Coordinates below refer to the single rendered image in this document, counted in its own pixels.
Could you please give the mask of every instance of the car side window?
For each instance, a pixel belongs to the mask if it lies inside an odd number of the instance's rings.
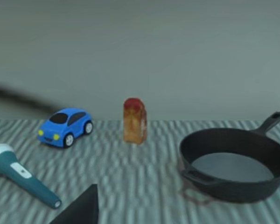
[[[84,117],[85,115],[86,115],[85,112],[78,112],[78,113],[73,114],[73,115],[70,117],[70,119],[69,119],[69,121],[68,121],[68,123],[67,123],[67,126],[72,125],[72,124],[75,123],[77,120],[79,120],[80,118]]]

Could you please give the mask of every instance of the car tire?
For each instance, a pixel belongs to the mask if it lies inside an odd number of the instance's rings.
[[[93,124],[89,120],[84,124],[84,134],[91,134],[93,131]]]
[[[68,148],[71,147],[75,142],[75,137],[73,134],[68,133],[63,139],[63,147]]]

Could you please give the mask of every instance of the corrugated surface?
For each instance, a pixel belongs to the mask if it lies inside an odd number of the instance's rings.
[[[280,224],[280,188],[265,202],[224,203],[184,181],[178,146],[208,127],[256,128],[260,123],[153,121],[146,143],[122,141],[122,124],[97,121],[91,136],[65,151],[41,145],[42,121],[1,120],[0,143],[12,145],[22,164],[63,200],[51,210],[0,177],[0,224],[46,224],[92,183],[98,184],[100,224]],[[280,142],[280,125],[270,137]]]

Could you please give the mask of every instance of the pan handle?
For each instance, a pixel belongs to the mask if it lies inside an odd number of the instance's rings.
[[[183,170],[181,174],[187,180],[194,183],[199,183],[205,187],[213,187],[224,182],[223,180],[202,174],[201,172],[192,167]]]
[[[250,132],[265,136],[266,133],[278,123],[280,123],[280,112],[275,112],[268,117],[259,128],[251,130]]]

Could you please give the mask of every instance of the car hood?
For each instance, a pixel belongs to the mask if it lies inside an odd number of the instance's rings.
[[[66,127],[66,124],[55,124],[55,123],[47,120],[41,125],[40,129],[43,131],[61,133],[65,127]]]

